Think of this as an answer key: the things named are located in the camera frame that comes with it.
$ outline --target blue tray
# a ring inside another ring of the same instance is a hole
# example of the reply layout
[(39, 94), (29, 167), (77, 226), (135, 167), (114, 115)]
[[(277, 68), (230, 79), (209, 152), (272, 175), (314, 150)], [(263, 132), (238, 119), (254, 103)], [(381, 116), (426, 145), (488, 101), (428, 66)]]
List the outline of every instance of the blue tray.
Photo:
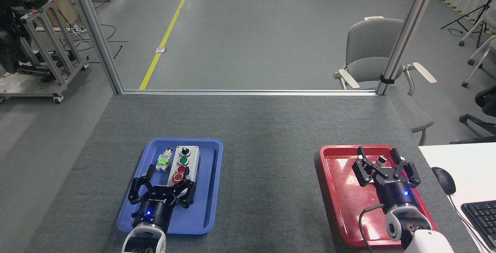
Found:
[[(202, 235), (212, 229), (217, 207), (217, 193), (219, 189), (220, 164), (222, 161), (223, 144), (216, 139), (186, 139), (186, 138), (155, 138), (150, 140), (141, 156), (140, 163), (134, 177), (140, 177), (147, 172), (150, 164), (156, 164), (157, 158), (166, 148), (174, 149), (181, 145), (195, 145), (200, 148), (200, 169), (196, 181), (195, 202), (184, 209), (176, 206), (170, 219), (168, 234)], [(170, 169), (166, 172), (156, 170), (151, 184), (167, 185)], [(145, 186), (140, 188), (140, 195), (146, 191)], [(121, 212), (117, 218), (117, 227), (122, 232), (131, 232), (133, 223), (131, 214), (138, 210), (140, 204), (132, 205), (124, 200)]]

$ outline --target black selector switch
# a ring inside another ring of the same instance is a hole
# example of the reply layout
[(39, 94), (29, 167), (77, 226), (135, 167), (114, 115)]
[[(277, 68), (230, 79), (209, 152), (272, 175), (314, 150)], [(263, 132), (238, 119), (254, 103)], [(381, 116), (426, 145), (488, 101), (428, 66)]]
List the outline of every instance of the black selector switch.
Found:
[(181, 149), (181, 155), (182, 156), (188, 157), (190, 154), (191, 154), (191, 152), (186, 147), (183, 147), (183, 149)]

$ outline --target red button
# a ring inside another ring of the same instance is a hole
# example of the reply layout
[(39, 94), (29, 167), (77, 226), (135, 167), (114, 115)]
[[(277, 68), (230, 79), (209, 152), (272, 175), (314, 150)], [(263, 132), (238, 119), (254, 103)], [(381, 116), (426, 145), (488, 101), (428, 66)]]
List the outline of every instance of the red button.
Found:
[(182, 172), (176, 172), (175, 174), (172, 175), (172, 182), (175, 184), (178, 184), (183, 180), (184, 174)]
[(184, 174), (184, 172), (186, 172), (186, 166), (179, 166), (177, 167), (177, 172), (181, 172)]

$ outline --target yellow floor line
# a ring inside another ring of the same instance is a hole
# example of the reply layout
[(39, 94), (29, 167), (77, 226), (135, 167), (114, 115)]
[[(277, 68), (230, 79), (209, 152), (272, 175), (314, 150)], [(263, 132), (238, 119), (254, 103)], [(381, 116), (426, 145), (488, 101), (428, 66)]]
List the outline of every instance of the yellow floor line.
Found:
[[(179, 6), (176, 9), (176, 13), (174, 14), (174, 17), (172, 17), (172, 20), (171, 20), (171, 22), (169, 24), (169, 28), (165, 32), (164, 38), (162, 39), (162, 41), (160, 43), (160, 48), (163, 48), (165, 46), (165, 43), (167, 43), (167, 39), (169, 38), (169, 35), (171, 34), (170, 32), (172, 31), (172, 28), (174, 27), (174, 24), (176, 23), (177, 16), (179, 16), (179, 13), (181, 11), (181, 8), (184, 5), (184, 1), (185, 0), (181, 0), (181, 3), (179, 3)], [(155, 54), (155, 56), (154, 56), (154, 58), (152, 60), (152, 63), (150, 64), (150, 67), (148, 68), (148, 71), (146, 72), (146, 75), (143, 78), (143, 81), (141, 82), (141, 85), (140, 85), (140, 88), (139, 89), (145, 89), (146, 88), (146, 86), (148, 84), (148, 81), (150, 80), (150, 77), (153, 74), (153, 71), (155, 69), (155, 66), (157, 65), (157, 61), (160, 58), (160, 55), (161, 55), (161, 53), (156, 53)]]
[[(451, 4), (449, 4), (448, 2), (446, 2), (446, 0), (440, 0), (442, 3), (446, 4), (449, 8), (453, 9), (453, 11), (457, 12), (460, 14), (460, 16), (464, 16), (465, 14), (462, 13), (462, 11), (458, 10), (455, 6), (452, 6)], [(475, 24), (475, 20), (469, 18), (469, 17), (465, 17), (467, 20), (469, 20), (469, 22)], [(495, 34), (490, 32), (490, 31), (485, 31), (487, 34), (491, 35), (491, 36), (494, 36)]]

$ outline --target keyboard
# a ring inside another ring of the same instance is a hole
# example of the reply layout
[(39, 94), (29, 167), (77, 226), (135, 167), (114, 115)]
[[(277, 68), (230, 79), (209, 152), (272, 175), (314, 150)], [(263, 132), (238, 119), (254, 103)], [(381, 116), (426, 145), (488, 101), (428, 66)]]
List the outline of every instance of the keyboard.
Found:
[(464, 203), (461, 209), (486, 244), (496, 248), (496, 200)]

